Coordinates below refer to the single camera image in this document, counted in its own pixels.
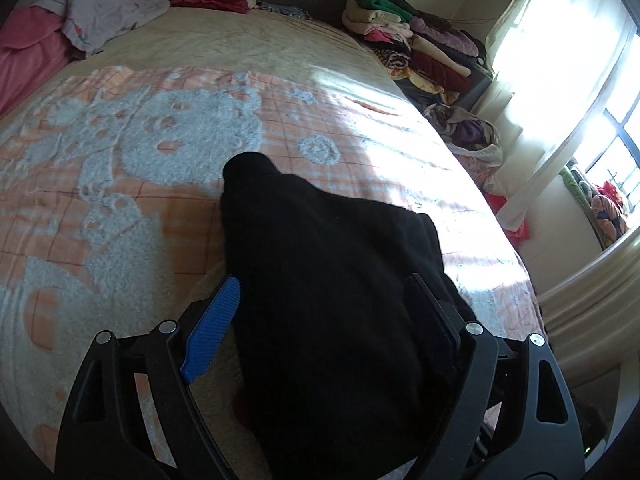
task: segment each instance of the pile of clothes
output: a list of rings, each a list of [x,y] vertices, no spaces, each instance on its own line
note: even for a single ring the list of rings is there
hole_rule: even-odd
[[[453,104],[470,89],[471,69],[486,63],[481,41],[405,0],[349,0],[342,23],[422,113]]]
[[[429,106],[424,116],[478,187],[502,165],[500,137],[490,122],[443,104]]]
[[[170,0],[37,0],[0,30],[0,117],[73,59],[161,16]]]
[[[560,175],[564,186],[582,206],[603,250],[611,247],[629,231],[626,222],[630,214],[629,203],[625,194],[614,183],[605,182],[602,186],[594,186],[574,158]]]

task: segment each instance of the stack of clothes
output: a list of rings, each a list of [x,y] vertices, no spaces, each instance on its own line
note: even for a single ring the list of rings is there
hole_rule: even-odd
[[[560,176],[582,207],[602,250],[611,247],[629,231],[626,222],[630,214],[628,200],[614,183],[594,186],[574,158],[562,169]]]
[[[472,69],[486,63],[481,41],[405,0],[349,0],[342,22],[421,113],[453,104],[474,85]]]

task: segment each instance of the bed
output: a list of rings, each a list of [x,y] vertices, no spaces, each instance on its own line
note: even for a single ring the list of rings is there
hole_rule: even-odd
[[[148,332],[223,275],[218,199],[236,153],[428,213],[479,320],[500,336],[543,331],[478,188],[384,69],[324,23],[171,8],[67,66],[0,132],[0,401],[50,468],[95,334]],[[138,379],[154,452],[171,463]],[[241,381],[231,331],[192,393],[239,478],[257,480],[266,462],[231,406]]]

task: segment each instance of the red clothing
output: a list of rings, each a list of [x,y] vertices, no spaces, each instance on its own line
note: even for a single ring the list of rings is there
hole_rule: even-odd
[[[505,197],[500,195],[492,195],[490,193],[485,193],[484,199],[488,203],[494,215],[497,215],[498,211],[502,209],[502,206],[504,206],[507,203],[507,199]],[[504,235],[507,237],[507,240],[510,241],[511,245],[516,250],[518,250],[518,248],[520,247],[521,241],[529,240],[530,238],[529,227],[527,226],[526,220],[522,222],[522,225],[518,228],[517,231],[509,231],[507,229],[503,229],[502,231],[504,232]]]
[[[232,10],[246,14],[249,4],[246,0],[169,0],[172,7],[197,7],[199,9]]]
[[[461,76],[455,70],[419,50],[411,51],[409,66],[419,75],[430,79],[450,92],[464,93],[471,86],[471,81],[468,77]]]
[[[0,117],[71,62],[64,18],[41,7],[12,10],[0,29]]]

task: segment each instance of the green clothing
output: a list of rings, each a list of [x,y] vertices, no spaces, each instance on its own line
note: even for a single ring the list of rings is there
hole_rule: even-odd
[[[386,12],[392,12],[400,16],[406,22],[408,22],[413,17],[410,12],[407,12],[401,7],[398,7],[396,4],[391,3],[389,0],[360,0],[358,2],[358,5],[363,9],[386,10]]]

